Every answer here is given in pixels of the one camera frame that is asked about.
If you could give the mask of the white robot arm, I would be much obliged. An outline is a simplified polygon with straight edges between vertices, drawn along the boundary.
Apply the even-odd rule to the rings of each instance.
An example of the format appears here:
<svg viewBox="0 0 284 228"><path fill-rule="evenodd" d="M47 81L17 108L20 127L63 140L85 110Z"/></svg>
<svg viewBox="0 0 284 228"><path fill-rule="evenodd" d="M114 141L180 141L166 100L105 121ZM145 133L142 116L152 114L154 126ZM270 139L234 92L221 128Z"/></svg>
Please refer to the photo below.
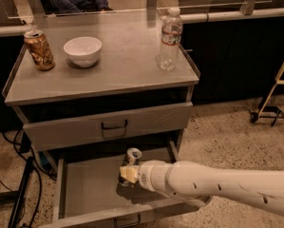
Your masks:
<svg viewBox="0 0 284 228"><path fill-rule="evenodd" d="M144 161L122 166L121 177L146 190L202 207L222 197L284 216L284 171L208 167L191 161Z"/></svg>

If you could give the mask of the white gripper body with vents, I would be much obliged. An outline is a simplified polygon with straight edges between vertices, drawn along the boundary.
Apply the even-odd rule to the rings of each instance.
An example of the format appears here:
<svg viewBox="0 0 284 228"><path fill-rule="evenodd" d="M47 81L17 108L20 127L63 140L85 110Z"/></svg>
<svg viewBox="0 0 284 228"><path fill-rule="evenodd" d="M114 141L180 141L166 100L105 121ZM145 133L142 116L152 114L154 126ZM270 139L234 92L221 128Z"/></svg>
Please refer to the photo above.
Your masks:
<svg viewBox="0 0 284 228"><path fill-rule="evenodd" d="M169 164L164 161L143 162L138 170L140 186L152 192L165 193L168 169Z"/></svg>

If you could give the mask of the yellow taped gripper finger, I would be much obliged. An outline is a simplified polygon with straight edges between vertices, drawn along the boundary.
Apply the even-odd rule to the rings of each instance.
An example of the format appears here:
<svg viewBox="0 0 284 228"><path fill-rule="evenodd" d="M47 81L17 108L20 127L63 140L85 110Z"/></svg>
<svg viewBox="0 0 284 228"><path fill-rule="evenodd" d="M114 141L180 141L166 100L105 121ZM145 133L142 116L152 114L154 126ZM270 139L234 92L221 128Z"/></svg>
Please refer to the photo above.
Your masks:
<svg viewBox="0 0 284 228"><path fill-rule="evenodd" d="M128 165L120 167L121 183L136 183L139 179L139 166Z"/></svg>

